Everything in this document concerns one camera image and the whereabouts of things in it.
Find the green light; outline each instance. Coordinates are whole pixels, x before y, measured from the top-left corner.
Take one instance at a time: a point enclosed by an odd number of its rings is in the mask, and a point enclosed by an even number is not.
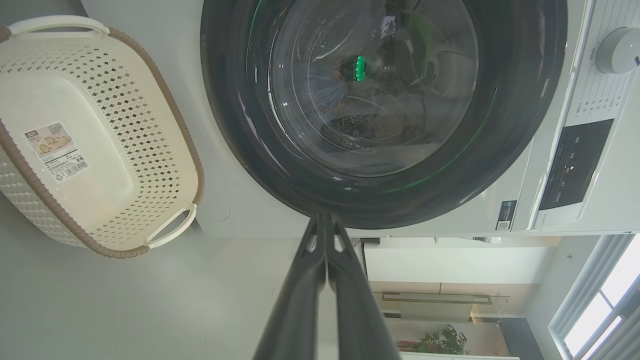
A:
[[[365,74],[364,56],[358,55],[358,58],[356,60],[356,81],[364,80],[364,74]]]

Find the qr code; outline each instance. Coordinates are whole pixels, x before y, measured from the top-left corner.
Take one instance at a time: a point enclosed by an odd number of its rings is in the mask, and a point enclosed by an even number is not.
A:
[[[496,230],[508,230],[511,227],[510,221],[498,221],[498,226],[495,227]]]

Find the green leaves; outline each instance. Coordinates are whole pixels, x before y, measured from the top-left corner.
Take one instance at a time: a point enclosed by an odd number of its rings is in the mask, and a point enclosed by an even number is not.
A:
[[[431,334],[425,333],[424,338],[420,339],[420,344],[412,346],[412,351],[429,354],[468,355],[469,351],[465,351],[466,344],[467,337],[447,324],[447,327],[442,330],[442,335],[437,331]]]

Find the gray floor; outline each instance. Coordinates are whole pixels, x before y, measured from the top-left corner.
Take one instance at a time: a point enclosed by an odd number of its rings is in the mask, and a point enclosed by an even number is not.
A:
[[[0,359],[251,359],[297,240],[189,229],[116,260],[48,239],[0,195]],[[324,292],[319,359],[336,359]]]

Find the product label sticker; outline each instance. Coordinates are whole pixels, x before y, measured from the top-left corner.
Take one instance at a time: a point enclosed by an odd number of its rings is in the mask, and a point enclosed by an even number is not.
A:
[[[518,204],[518,202],[515,200],[502,202],[500,213],[498,214],[498,224],[495,226],[496,230],[511,229],[511,221],[513,220],[516,204]]]
[[[91,168],[61,122],[29,131],[24,136],[58,184]]]

